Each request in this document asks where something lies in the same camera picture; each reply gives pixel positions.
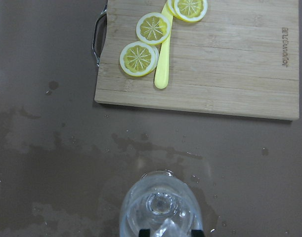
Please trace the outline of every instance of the toy lemon slice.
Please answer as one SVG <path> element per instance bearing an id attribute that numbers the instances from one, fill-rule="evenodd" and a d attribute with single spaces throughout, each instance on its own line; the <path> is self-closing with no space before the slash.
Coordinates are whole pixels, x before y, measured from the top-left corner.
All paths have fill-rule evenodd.
<path id="1" fill-rule="evenodd" d="M 144 42 L 128 44 L 120 54 L 120 66 L 130 76 L 141 77 L 154 70 L 157 56 L 154 49 Z"/>
<path id="2" fill-rule="evenodd" d="M 159 50 L 157 49 L 157 47 L 155 47 L 155 46 L 151 46 L 151 47 L 154 50 L 155 56 L 156 56 L 156 61 L 155 61 L 155 64 L 153 66 L 153 69 L 152 69 L 152 70 L 154 70 L 157 67 L 157 63 L 159 62 L 160 53 L 159 53 Z"/>
<path id="3" fill-rule="evenodd" d="M 186 22 L 200 21 L 207 13 L 207 0 L 174 0 L 174 10 Z"/>
<path id="4" fill-rule="evenodd" d="M 173 14 L 174 17 L 178 18 L 179 20 L 182 20 L 176 13 L 175 8 L 174 8 L 174 2 L 175 0 L 167 0 L 167 6 L 171 13 Z"/>
<path id="5" fill-rule="evenodd" d="M 162 43 L 171 32 L 171 24 L 168 19 L 159 12 L 151 12 L 141 17 L 136 25 L 137 37 L 149 44 Z"/>

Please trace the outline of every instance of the bamboo cutting board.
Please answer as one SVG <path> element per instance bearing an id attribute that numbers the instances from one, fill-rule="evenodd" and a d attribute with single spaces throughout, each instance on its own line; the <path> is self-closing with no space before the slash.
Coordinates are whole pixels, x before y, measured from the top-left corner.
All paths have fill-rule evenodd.
<path id="1" fill-rule="evenodd" d="M 122 49 L 140 17 L 165 0 L 108 0 L 107 36 L 95 101 L 179 111 L 299 118 L 298 0 L 208 0 L 198 23 L 173 20 L 168 87 L 154 72 L 126 75 Z"/>

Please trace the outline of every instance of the wet surface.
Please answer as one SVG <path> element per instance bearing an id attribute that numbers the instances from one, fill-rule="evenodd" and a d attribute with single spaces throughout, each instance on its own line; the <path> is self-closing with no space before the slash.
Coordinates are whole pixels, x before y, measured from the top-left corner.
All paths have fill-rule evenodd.
<path id="1" fill-rule="evenodd" d="M 103 6 L 0 0 L 0 237 L 117 237 L 126 192 L 165 169 L 207 237 L 302 236 L 302 0 L 294 122 L 93 103 Z"/>

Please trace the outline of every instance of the cutting board handle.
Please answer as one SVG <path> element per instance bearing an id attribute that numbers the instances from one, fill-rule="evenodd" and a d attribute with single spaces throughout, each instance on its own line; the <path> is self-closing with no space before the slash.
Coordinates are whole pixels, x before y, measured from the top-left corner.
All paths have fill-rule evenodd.
<path id="1" fill-rule="evenodd" d="M 99 67 L 99 64 L 100 64 L 100 54 L 101 54 L 101 51 L 103 49 L 103 46 L 104 46 L 104 43 L 105 43 L 105 34 L 102 35 L 102 42 L 101 42 L 101 48 L 100 48 L 100 53 L 98 53 L 96 51 L 96 41 L 97 41 L 97 31 L 99 32 L 99 29 L 100 29 L 100 24 L 101 24 L 101 20 L 104 18 L 104 16 L 106 16 L 107 14 L 107 4 L 105 5 L 105 7 L 103 8 L 102 12 L 100 13 L 97 21 L 96 21 L 96 24 L 95 24 L 95 30 L 94 30 L 94 33 L 93 33 L 93 37 L 92 37 L 92 51 L 96 57 L 96 63 L 97 63 L 97 66 Z"/>

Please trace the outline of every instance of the water droplet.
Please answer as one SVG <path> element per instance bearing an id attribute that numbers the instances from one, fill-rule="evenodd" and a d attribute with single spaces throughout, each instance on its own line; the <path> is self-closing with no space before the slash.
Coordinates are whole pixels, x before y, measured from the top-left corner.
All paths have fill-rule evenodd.
<path id="1" fill-rule="evenodd" d="M 168 176 L 173 177 L 174 176 L 174 172 L 172 172 L 171 170 L 165 169 L 164 170 Z"/>
<path id="2" fill-rule="evenodd" d="M 191 181 L 198 184 L 200 179 L 197 177 L 196 174 L 192 174 L 191 177 L 190 177 Z"/>
<path id="3" fill-rule="evenodd" d="M 269 150 L 268 150 L 268 148 L 264 147 L 264 148 L 261 150 L 261 154 L 262 154 L 262 156 L 267 156 L 267 155 L 269 155 Z"/>

